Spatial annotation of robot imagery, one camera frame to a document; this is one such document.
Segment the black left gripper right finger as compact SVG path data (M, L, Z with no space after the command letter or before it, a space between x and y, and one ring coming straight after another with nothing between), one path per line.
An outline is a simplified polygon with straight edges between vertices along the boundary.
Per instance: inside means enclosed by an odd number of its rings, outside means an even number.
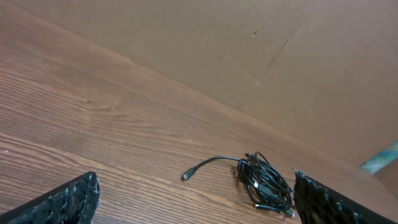
M299 170L295 171L294 202L302 223L397 224Z

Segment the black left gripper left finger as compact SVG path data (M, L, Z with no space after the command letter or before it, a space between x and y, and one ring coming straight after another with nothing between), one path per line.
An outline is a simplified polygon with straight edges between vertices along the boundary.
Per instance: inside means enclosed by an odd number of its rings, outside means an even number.
M100 185L95 172L75 179L1 214L7 224L90 224L99 205Z

